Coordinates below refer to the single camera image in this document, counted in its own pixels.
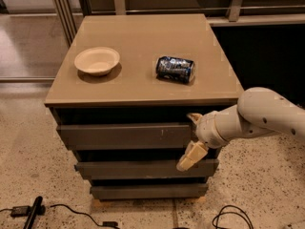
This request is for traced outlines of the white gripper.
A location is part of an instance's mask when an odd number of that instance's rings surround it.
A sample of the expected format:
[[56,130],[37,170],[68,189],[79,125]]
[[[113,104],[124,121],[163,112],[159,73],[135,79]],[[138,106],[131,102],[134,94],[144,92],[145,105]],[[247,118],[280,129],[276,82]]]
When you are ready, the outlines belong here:
[[184,172],[192,168],[208,153],[208,148],[217,149],[228,144],[228,141],[220,135],[216,128],[216,114],[217,111],[204,115],[198,113],[187,114],[187,118],[196,124],[195,134],[199,141],[190,141],[185,154],[176,165],[178,171]]

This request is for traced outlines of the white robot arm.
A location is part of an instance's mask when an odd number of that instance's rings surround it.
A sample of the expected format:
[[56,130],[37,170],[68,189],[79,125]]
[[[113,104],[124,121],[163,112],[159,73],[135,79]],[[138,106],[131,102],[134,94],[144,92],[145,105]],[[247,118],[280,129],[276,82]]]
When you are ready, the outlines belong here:
[[305,110],[266,88],[250,88],[237,103],[208,114],[190,113],[197,141],[190,141],[176,169],[184,172],[210,149],[222,148],[237,138],[254,138],[277,133],[305,141]]

